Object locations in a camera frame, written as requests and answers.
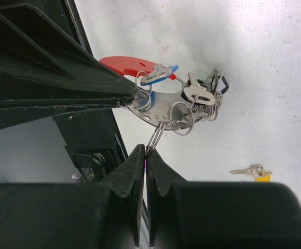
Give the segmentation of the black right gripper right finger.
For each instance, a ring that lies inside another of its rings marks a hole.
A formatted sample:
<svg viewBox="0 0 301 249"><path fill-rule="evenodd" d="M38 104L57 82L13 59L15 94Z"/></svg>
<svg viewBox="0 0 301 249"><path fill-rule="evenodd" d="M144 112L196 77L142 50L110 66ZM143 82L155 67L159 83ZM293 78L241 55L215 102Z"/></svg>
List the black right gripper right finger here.
<svg viewBox="0 0 301 249"><path fill-rule="evenodd" d="M301 248L301 206L279 183L189 182L146 159L153 248Z"/></svg>

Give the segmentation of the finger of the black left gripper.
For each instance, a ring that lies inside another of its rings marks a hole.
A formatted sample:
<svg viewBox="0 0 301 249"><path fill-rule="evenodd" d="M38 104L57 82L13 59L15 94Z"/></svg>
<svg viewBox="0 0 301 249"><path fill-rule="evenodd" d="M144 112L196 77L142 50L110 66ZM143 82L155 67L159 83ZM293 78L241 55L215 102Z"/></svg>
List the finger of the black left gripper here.
<svg viewBox="0 0 301 249"><path fill-rule="evenodd" d="M60 116L64 114L89 110L115 108L118 106L119 102L129 103L130 98L124 96L115 99L101 100L99 103L96 104L37 106L0 109L0 130L47 117Z"/></svg>
<svg viewBox="0 0 301 249"><path fill-rule="evenodd" d="M115 104L135 93L37 7L0 6L0 104Z"/></svg>

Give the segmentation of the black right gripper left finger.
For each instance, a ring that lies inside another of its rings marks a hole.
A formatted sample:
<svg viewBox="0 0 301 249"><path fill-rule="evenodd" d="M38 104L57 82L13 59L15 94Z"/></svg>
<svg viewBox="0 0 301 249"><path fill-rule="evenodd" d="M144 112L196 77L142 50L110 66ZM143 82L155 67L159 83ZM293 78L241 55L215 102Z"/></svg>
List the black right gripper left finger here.
<svg viewBox="0 0 301 249"><path fill-rule="evenodd" d="M0 248L136 248L144 145L97 183L0 184Z"/></svg>

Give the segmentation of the key with yellow tag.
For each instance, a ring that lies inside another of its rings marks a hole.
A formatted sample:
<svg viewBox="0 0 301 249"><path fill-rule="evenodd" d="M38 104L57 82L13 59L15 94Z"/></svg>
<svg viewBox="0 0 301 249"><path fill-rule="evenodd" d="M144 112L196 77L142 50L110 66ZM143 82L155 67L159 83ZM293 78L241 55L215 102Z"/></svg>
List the key with yellow tag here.
<svg viewBox="0 0 301 249"><path fill-rule="evenodd" d="M232 175L248 175L255 179L255 182L270 182L271 172L265 171L264 167L260 164L250 165L247 169L232 170Z"/></svg>

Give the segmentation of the keyring bunch with coloured tags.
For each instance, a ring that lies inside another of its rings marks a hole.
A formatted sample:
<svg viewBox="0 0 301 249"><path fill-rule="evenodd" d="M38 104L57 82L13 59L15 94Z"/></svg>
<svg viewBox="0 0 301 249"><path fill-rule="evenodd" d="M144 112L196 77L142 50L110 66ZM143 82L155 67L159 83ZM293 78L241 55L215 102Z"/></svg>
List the keyring bunch with coloured tags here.
<svg viewBox="0 0 301 249"><path fill-rule="evenodd" d="M156 128L146 146L146 157L155 150L165 130L185 136L195 123L214 121L229 90L227 80L216 68L204 80L188 73L184 81L176 75L177 65L163 66L125 56L105 57L100 63L122 76L134 77L133 100L118 105Z"/></svg>

